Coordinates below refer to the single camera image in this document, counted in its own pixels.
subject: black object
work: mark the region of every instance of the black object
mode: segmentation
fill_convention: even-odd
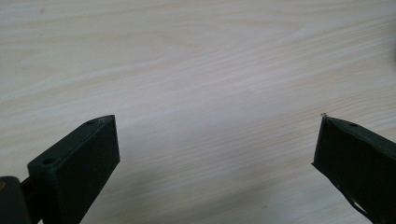
[[[0,178],[0,222],[79,223],[119,162],[114,116],[80,125],[29,162],[21,184]]]
[[[395,143],[324,116],[312,164],[373,223],[396,223]]]

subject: wooden surface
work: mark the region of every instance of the wooden surface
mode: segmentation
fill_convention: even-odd
[[[0,2],[0,175],[88,119],[121,163],[82,223],[370,223],[320,113],[396,141],[396,2]]]

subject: screw hole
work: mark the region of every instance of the screw hole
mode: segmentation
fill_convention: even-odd
[[[50,164],[52,164],[54,162],[55,162],[55,159],[52,159],[52,158],[43,160],[43,164],[44,165],[50,165]]]

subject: wooden table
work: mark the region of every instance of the wooden table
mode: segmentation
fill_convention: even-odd
[[[0,3],[0,175],[115,114],[82,223],[370,223],[310,165],[321,113],[396,140],[396,2]]]

